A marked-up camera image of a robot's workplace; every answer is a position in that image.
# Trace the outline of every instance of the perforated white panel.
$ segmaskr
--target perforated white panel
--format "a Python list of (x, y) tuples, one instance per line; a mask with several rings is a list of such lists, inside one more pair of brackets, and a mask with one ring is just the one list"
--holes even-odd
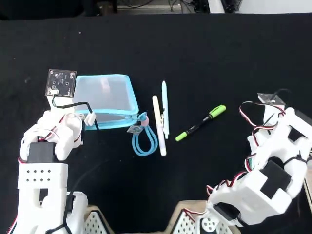
[[(210, 233), (209, 230), (214, 230), (216, 226), (217, 234), (233, 234), (229, 227), (226, 226), (224, 223), (217, 223), (217, 219), (211, 216), (202, 220), (202, 227), (207, 233)], [(176, 221), (176, 225), (172, 230), (172, 234), (197, 234), (195, 228), (195, 223), (183, 211), (180, 215), (179, 220)]]
[(180, 219), (176, 221), (176, 225), (172, 234), (195, 234), (195, 223), (183, 211)]
[(18, 188), (66, 188), (68, 165), (64, 163), (24, 163), (19, 165)]
[(84, 234), (109, 234), (97, 212), (90, 212), (84, 222)]

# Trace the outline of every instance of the pen cap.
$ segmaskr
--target pen cap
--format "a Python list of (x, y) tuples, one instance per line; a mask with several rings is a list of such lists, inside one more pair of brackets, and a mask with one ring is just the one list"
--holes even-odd
[(223, 113), (225, 110), (226, 110), (226, 107), (224, 105), (219, 105), (216, 108), (214, 108), (212, 111), (210, 111), (209, 114), (212, 116), (212, 118), (215, 118), (219, 114)]

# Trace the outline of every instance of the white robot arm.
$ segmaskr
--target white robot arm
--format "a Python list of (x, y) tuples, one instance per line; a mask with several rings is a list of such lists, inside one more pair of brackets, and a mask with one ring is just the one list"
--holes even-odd
[[(72, 101), (69, 97), (59, 97), (61, 99)], [(68, 165), (61, 163), (73, 148), (83, 144), (85, 118), (71, 113), (73, 110), (56, 110), (51, 106), (51, 111), (44, 112), (37, 124), (24, 133), (20, 147), (19, 207), (14, 234), (83, 233), (88, 199), (84, 193), (74, 192), (73, 200), (69, 200), (70, 204), (66, 206), (69, 199)], [(47, 189), (48, 194), (40, 203), (42, 189)], [(70, 212), (67, 217), (65, 209)]]
[[(240, 109), (254, 126), (248, 137), (252, 154), (245, 160), (246, 171), (214, 188), (207, 186), (210, 197), (206, 213), (196, 219), (197, 233), (214, 233), (219, 222), (239, 227), (261, 223), (283, 214), (301, 191), (311, 159), (312, 120), (293, 108), (267, 103), (261, 95), (259, 99), (266, 105), (265, 124), (256, 126)], [(292, 132), (298, 134), (296, 139), (291, 139)]]

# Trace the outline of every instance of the black tablecloth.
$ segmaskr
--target black tablecloth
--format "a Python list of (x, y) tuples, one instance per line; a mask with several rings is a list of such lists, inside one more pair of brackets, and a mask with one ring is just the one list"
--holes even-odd
[[(0, 22), (0, 232), (17, 212), (20, 140), (44, 110), (49, 68), (79, 75), (127, 74), (140, 112), (155, 130), (152, 95), (168, 86), (168, 155), (145, 158), (125, 129), (87, 132), (69, 163), (68, 187), (109, 159), (78, 190), (103, 211), (116, 232), (163, 230), (180, 200), (206, 199), (205, 185), (243, 169), (251, 127), (239, 115), (257, 92), (290, 88), (296, 108), (310, 107), (312, 15), (157, 15)], [(227, 106), (193, 136), (175, 137), (219, 104)], [(261, 120), (261, 112), (252, 116)], [(142, 145), (147, 142), (142, 138)], [(304, 192), (283, 215), (243, 233), (311, 233)]]

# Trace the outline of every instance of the plastic container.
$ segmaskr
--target plastic container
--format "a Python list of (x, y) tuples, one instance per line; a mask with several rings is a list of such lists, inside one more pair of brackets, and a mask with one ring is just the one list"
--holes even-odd
[[(126, 75), (77, 76), (73, 101), (90, 104), (100, 129), (127, 127), (137, 121), (137, 100)], [(86, 105), (76, 106), (75, 112), (89, 113)], [(93, 129), (95, 125), (86, 126)]]

